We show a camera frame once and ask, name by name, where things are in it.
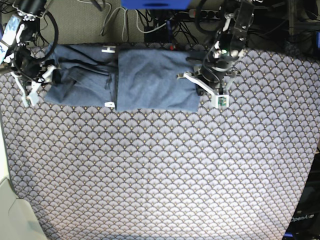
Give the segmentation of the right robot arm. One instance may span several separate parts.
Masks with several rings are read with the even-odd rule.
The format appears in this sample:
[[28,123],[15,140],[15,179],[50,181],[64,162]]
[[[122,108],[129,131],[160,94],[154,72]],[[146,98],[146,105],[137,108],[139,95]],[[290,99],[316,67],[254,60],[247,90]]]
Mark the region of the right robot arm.
[[[56,66],[50,60],[58,45],[58,24],[49,12],[50,5],[45,0],[15,0],[12,8],[15,13],[10,17],[0,35],[0,73],[17,74],[24,87],[32,82],[48,85],[53,82]],[[33,57],[27,48],[35,43],[41,34],[41,20],[48,17],[54,28],[54,38],[50,48],[41,58]]]

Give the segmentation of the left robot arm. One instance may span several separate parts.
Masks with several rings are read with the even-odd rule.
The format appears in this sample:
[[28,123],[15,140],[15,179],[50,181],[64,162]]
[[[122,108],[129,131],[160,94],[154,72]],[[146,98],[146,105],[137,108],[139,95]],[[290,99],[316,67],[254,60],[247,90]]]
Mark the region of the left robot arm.
[[218,26],[215,30],[206,30],[200,25],[204,4],[202,0],[196,7],[195,26],[209,37],[211,48],[202,59],[188,57],[186,60],[200,64],[201,67],[193,75],[211,88],[218,86],[218,93],[222,95],[224,76],[244,56],[255,6],[251,0],[225,0],[218,10]]

